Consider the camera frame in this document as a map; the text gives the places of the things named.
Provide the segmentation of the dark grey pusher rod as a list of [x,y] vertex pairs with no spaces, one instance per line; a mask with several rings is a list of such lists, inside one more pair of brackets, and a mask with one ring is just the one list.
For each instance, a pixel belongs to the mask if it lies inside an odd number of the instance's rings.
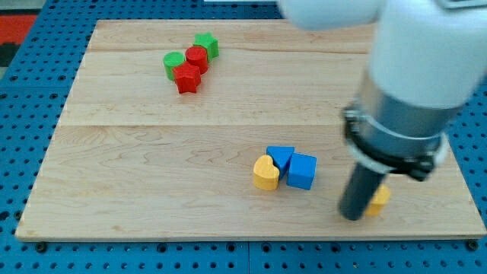
[[385,174],[356,164],[339,200],[338,209],[342,217],[351,221],[359,220],[384,178]]

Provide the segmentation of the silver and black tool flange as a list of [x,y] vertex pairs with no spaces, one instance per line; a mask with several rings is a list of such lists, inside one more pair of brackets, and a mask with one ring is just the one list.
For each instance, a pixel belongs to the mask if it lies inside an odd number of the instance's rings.
[[387,174],[426,180],[447,150],[445,130],[455,107],[420,107],[387,94],[366,72],[342,115],[345,140],[356,159],[352,181],[381,181]]

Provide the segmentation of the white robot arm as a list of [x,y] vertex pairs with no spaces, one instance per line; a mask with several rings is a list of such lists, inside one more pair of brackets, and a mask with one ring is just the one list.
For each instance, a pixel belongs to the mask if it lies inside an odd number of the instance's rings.
[[444,160],[447,126],[486,72],[486,3],[285,0],[279,10],[305,30],[376,26],[358,94],[342,112],[356,165],[339,212],[358,220],[386,175],[423,181]]

